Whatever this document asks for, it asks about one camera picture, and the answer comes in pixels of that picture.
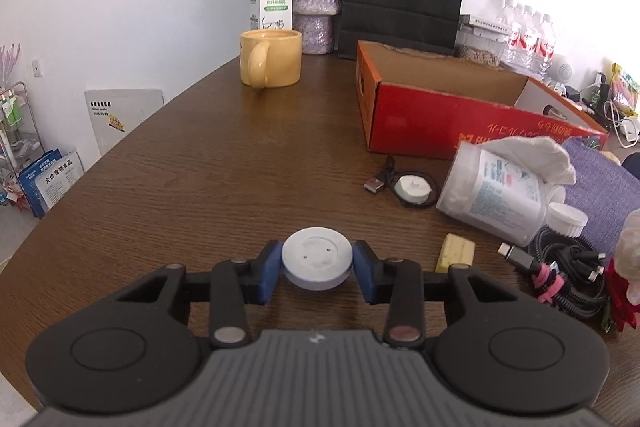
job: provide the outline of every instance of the yellow block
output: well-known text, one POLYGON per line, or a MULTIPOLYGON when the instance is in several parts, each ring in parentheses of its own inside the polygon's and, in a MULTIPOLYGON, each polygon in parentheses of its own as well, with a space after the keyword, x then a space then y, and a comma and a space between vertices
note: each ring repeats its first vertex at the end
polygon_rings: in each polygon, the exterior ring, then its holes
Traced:
POLYGON ((446 273, 449 270, 449 265, 453 263, 463 263, 471 266, 475 249, 476 244, 473 241, 454 233, 447 233, 442 248, 440 248, 436 272, 446 273))

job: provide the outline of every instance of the blue gripper pad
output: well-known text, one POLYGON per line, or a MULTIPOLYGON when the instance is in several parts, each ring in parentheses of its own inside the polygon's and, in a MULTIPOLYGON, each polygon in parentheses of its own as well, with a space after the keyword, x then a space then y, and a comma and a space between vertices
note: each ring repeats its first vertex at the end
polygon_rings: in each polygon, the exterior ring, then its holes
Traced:
POLYGON ((360 245, 353 243, 351 246, 353 247, 353 272, 356 274, 365 302, 370 303, 374 292, 372 266, 360 245))
POLYGON ((278 283, 278 277, 280 276, 280 268, 282 267, 282 241, 275 243, 271 249, 267 261, 262 266, 262 277, 260 278, 260 287, 258 298, 260 304, 267 304, 273 291, 278 283))

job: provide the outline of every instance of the mug handle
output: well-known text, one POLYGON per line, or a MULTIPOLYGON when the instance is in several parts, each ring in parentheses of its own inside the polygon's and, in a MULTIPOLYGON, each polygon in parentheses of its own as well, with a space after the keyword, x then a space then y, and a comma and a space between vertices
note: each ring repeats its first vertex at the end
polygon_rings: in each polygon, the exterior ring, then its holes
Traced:
POLYGON ((264 89, 267 87, 267 52, 269 43, 258 42, 251 50, 247 69, 249 72, 249 84, 254 89, 264 89))

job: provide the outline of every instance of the dark brown tabletop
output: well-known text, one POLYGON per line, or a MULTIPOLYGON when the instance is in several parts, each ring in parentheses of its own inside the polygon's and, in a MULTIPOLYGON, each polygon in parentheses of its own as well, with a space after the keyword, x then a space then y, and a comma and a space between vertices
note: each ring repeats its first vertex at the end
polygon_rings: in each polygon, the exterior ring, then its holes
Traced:
MULTIPOLYGON (((500 241, 430 208, 407 209, 363 183, 385 155, 367 152, 354 87, 355 63, 303 59, 295 86, 256 92, 238 60, 172 100, 92 167, 27 238, 0 275, 0 371, 38 407, 24 370, 31 339, 47 326, 158 266, 206 271, 255 257, 269 239, 312 226, 366 239, 380 257, 433 269, 447 233, 476 242, 474 265, 526 284, 497 254, 500 241)), ((444 182, 449 162, 397 158, 444 182)), ((249 309, 263 328, 382 330, 386 306, 366 305, 355 280, 313 293, 281 280, 270 304, 249 309)), ((207 305, 191 327, 205 335, 207 305)), ((426 307, 428 333, 445 327, 426 307)), ((640 425, 637 331, 609 333, 609 378, 596 411, 640 425)))

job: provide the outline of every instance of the purple fabric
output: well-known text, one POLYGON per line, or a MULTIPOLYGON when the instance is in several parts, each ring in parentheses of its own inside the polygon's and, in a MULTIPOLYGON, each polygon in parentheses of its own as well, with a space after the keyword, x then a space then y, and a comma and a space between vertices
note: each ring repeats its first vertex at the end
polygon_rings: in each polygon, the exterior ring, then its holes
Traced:
POLYGON ((577 174, 574 186, 565 185, 565 203, 589 216, 582 235, 596 250, 611 256, 626 216, 640 208, 640 180, 578 138, 562 146, 577 174))

